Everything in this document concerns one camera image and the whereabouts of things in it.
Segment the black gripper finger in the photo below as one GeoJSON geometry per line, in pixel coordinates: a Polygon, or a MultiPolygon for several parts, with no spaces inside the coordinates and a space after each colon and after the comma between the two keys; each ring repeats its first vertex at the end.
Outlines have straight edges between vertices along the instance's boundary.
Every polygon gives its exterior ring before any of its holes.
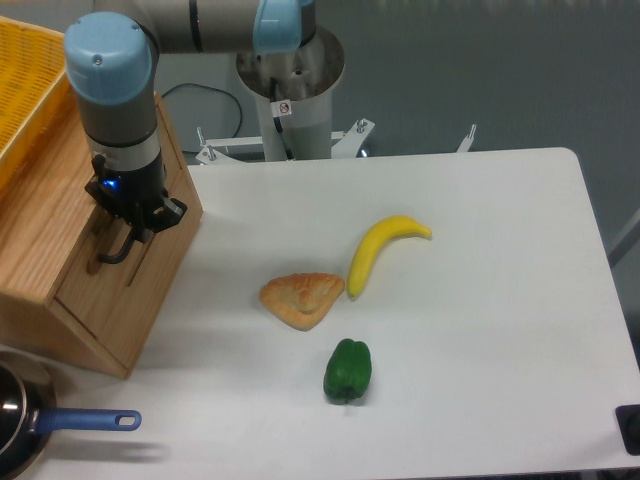
{"type": "Polygon", "coordinates": [[[125,190],[122,179],[91,179],[85,190],[112,217],[124,220],[130,227],[131,240],[137,240],[134,226],[135,202],[125,190]]]}
{"type": "Polygon", "coordinates": [[[136,204],[133,217],[133,239],[146,243],[153,234],[178,225],[188,207],[176,198],[161,197],[158,204],[136,204]]]}

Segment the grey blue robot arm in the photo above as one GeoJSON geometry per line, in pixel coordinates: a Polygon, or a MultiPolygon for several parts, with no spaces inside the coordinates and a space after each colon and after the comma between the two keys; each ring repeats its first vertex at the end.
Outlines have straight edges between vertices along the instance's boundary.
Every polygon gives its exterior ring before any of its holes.
{"type": "Polygon", "coordinates": [[[180,223],[187,206],[169,196],[154,100],[162,54],[289,53],[315,32],[311,1],[97,1],[65,33],[66,73],[92,154],[85,189],[134,242],[180,223]]]}

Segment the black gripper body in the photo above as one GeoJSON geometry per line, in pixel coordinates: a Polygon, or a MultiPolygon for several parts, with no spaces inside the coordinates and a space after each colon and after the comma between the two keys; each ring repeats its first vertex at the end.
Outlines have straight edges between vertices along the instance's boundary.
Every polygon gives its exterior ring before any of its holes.
{"type": "Polygon", "coordinates": [[[105,157],[95,158],[95,179],[122,179],[125,190],[136,204],[153,205],[165,197],[165,169],[161,157],[145,167],[131,171],[116,171],[106,167],[105,157]]]}

